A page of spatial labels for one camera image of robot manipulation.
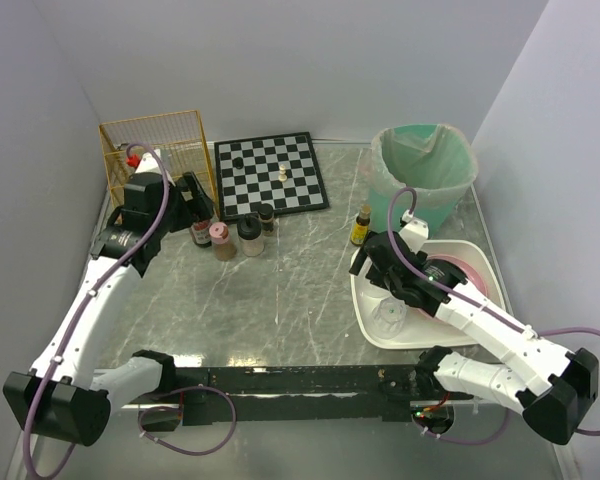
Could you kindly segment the clear vinegar bottle red label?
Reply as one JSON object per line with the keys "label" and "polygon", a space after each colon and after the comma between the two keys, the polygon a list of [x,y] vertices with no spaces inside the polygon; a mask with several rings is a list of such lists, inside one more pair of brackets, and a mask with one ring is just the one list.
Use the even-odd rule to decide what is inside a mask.
{"label": "clear vinegar bottle red label", "polygon": [[189,231],[196,246],[200,248],[209,248],[211,246],[212,241],[209,233],[211,224],[212,217],[200,218],[193,222]]}

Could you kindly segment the clear faceted glass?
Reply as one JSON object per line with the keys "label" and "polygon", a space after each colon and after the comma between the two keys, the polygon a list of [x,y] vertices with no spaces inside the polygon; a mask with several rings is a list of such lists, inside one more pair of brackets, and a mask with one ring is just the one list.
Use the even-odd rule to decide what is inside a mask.
{"label": "clear faceted glass", "polygon": [[371,313],[371,330],[380,339],[395,338],[401,333],[407,318],[406,304],[394,297],[381,300]]}

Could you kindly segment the pink plate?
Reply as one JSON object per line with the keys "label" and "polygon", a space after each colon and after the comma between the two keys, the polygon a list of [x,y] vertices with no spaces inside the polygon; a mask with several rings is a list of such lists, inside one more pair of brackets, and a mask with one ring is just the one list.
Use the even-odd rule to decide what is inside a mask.
{"label": "pink plate", "polygon": [[485,284],[483,278],[480,276],[478,271],[474,267],[472,267],[469,263],[467,263],[466,261],[459,259],[457,257],[451,256],[451,255],[445,255],[445,254],[431,255],[430,259],[444,260],[444,261],[450,262],[453,265],[457,266],[464,272],[464,274],[468,277],[469,281],[476,286],[476,288],[480,291],[480,293],[482,295],[484,295],[484,296],[488,295],[488,287]]}

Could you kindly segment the black plate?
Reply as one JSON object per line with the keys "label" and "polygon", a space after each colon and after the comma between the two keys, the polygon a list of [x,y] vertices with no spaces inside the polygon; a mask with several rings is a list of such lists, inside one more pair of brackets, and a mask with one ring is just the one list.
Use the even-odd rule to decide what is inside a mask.
{"label": "black plate", "polygon": [[441,258],[430,260],[426,272],[432,280],[439,283],[451,283],[452,281],[465,283],[467,281],[466,272],[461,267]]}

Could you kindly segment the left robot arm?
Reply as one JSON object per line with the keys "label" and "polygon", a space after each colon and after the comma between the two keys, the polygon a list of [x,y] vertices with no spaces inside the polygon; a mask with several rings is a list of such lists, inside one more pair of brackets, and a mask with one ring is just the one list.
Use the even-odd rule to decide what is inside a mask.
{"label": "left robot arm", "polygon": [[[95,378],[99,352],[129,295],[169,233],[213,215],[196,175],[165,182],[157,171],[134,173],[124,202],[96,237],[83,283],[50,344],[26,373],[12,372],[3,394],[16,420],[32,433],[91,446],[112,413],[176,384],[172,356],[140,350],[123,366]],[[26,419],[34,417],[28,425]]]}

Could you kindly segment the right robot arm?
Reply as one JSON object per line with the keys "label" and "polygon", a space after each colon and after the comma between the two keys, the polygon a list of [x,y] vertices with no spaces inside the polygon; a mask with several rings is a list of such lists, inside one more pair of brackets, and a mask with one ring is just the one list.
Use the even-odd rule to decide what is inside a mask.
{"label": "right robot arm", "polygon": [[491,302],[459,266],[413,252],[397,233],[370,234],[349,272],[389,301],[459,330],[497,359],[487,364],[432,346],[415,366],[421,393],[463,393],[497,403],[558,445],[571,440],[596,401],[599,360],[593,353],[542,337]]}

